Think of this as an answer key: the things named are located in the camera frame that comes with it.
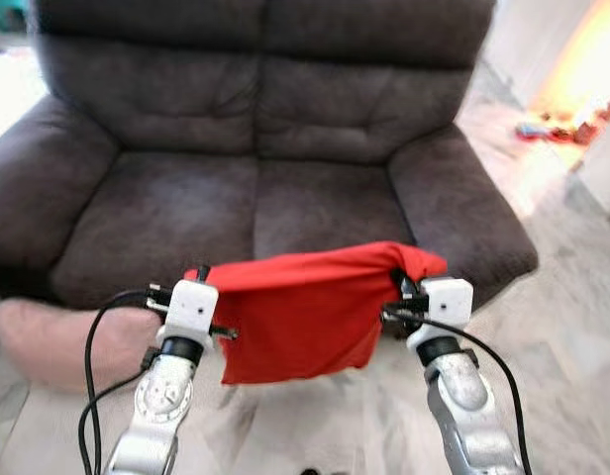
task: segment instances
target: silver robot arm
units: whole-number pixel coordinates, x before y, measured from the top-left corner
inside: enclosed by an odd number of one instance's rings
[[[177,429],[190,408],[195,369],[204,349],[212,348],[209,333],[219,294],[204,279],[179,281],[167,306],[148,302],[148,307],[167,311],[156,337],[160,355],[138,385],[134,415],[112,452],[106,475],[172,472]]]
[[[472,286],[465,280],[424,280],[419,292],[411,291],[411,285],[402,282],[403,299],[423,300],[425,308],[419,313],[425,320],[460,330],[469,323]],[[407,346],[417,352],[425,367],[428,405],[440,427],[453,474],[524,474],[474,353],[461,350],[453,333],[426,324],[408,337]]]
[[[472,287],[461,279],[432,279],[413,290],[402,282],[403,302],[412,302],[425,320],[463,329],[470,320]],[[177,429],[192,400],[192,379],[209,336],[219,295],[203,281],[182,280],[158,332],[161,354],[141,380],[134,415],[105,469],[106,475],[170,475],[177,452]],[[384,319],[396,320],[383,313]],[[236,333],[220,329],[226,337]],[[494,395],[478,372],[473,353],[461,350],[451,332],[428,325],[407,339],[425,366],[428,404],[440,427],[446,459],[454,475],[523,475],[519,457],[502,427]]]

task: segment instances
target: black cable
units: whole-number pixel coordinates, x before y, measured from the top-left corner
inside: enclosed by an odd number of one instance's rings
[[[507,378],[507,382],[510,385],[510,390],[512,391],[512,399],[514,400],[514,414],[516,416],[516,431],[519,440],[519,451],[521,453],[521,462],[523,463],[523,470],[525,471],[525,475],[532,475],[532,468],[530,467],[530,457],[527,453],[527,443],[525,440],[525,423],[523,421],[523,408],[521,407],[521,397],[519,396],[519,388],[516,384],[516,379],[514,379],[512,371],[510,371],[510,368],[505,363],[505,361],[503,361],[501,356],[499,356],[498,353],[496,353],[491,347],[489,347],[479,338],[468,332],[464,332],[463,330],[451,327],[450,325],[442,324],[441,322],[433,322],[431,320],[426,320],[410,313],[402,314],[398,311],[398,309],[395,309],[395,304],[385,304],[382,306],[382,310],[385,313],[394,316],[402,321],[407,320],[415,322],[417,324],[426,324],[432,327],[436,327],[438,329],[446,330],[448,332],[457,334],[476,344],[483,351],[489,354],[494,361],[496,361],[499,367],[503,370],[503,373]]]
[[[89,412],[91,411],[93,414],[94,408],[96,407],[96,403],[98,401],[100,401],[100,399],[104,398],[109,393],[112,393],[112,392],[116,391],[117,389],[120,389],[121,387],[125,386],[126,384],[136,381],[143,374],[145,374],[145,372],[146,372],[146,369],[142,369],[139,373],[136,373],[131,378],[127,378],[123,381],[113,384],[112,386],[105,389],[104,391],[101,391],[96,396],[94,396],[94,398],[89,401],[87,406],[85,406],[85,409],[83,409],[83,412],[81,413],[80,419],[78,421],[78,448],[80,449],[80,457],[82,458],[83,466],[85,467],[85,473],[87,475],[92,475],[91,465],[89,463],[89,455],[87,453],[87,444],[85,442],[85,422],[87,421],[87,416],[89,415]]]
[[[94,475],[100,475],[101,471],[100,421],[98,419],[96,391],[94,389],[94,377],[91,367],[91,348],[94,341],[94,335],[96,334],[98,324],[100,324],[100,321],[108,310],[132,302],[141,302],[143,304],[148,294],[149,290],[128,290],[116,295],[100,308],[98,315],[96,315],[96,318],[91,324],[89,334],[87,335],[87,341],[85,342],[85,382],[87,384],[87,395],[89,397],[89,404],[91,405],[91,419],[94,428]],[[85,473],[91,475],[91,462],[89,461],[89,453],[87,452],[86,446],[84,447],[84,450],[81,449],[81,456],[83,458],[83,465],[85,466]]]

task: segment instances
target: brown couch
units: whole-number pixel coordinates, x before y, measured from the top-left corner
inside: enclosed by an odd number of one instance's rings
[[[0,295],[94,307],[218,264],[415,243],[478,306],[537,265],[453,119],[492,0],[36,0],[0,139]]]

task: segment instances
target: pink pillow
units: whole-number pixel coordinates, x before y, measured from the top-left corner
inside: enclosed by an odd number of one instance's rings
[[[76,312],[24,299],[0,303],[0,342],[19,370],[35,382],[83,391],[87,333],[96,311]],[[97,390],[136,373],[160,326],[140,309],[114,309],[98,326],[92,348]]]

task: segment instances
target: red cloth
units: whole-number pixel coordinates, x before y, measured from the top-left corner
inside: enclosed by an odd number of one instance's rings
[[[222,382],[364,367],[380,334],[381,305],[399,298],[389,275],[397,267],[413,280],[446,272],[440,257],[395,242],[214,267],[207,280],[220,293],[213,323],[240,334],[222,340]]]

